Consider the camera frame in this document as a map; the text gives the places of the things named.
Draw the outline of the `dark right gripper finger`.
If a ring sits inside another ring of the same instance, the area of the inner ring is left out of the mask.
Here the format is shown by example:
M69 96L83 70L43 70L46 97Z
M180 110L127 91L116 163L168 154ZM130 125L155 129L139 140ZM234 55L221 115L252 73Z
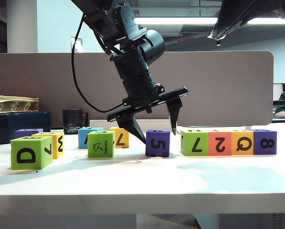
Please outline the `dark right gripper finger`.
M277 8L277 0L223 0L215 24L215 35L226 36L249 20Z
M226 36L257 17L257 0L223 0L217 22L209 36Z

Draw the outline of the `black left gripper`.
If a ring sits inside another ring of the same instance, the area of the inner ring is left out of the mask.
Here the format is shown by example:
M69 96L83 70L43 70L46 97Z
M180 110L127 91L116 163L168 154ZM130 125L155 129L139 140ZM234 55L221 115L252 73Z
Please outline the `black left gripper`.
M128 107L108 114L107 121L117 120L120 128L127 130L146 144L145 136L133 114L144 110L151 113L152 107L166 103L172 132L175 135L179 111L183 106L180 97L188 93L187 88L183 86L166 93L162 85L156 86L153 83L149 71L137 77L134 77L131 73L121 71L120 77L128 94L128 98L123 99L123 103Z

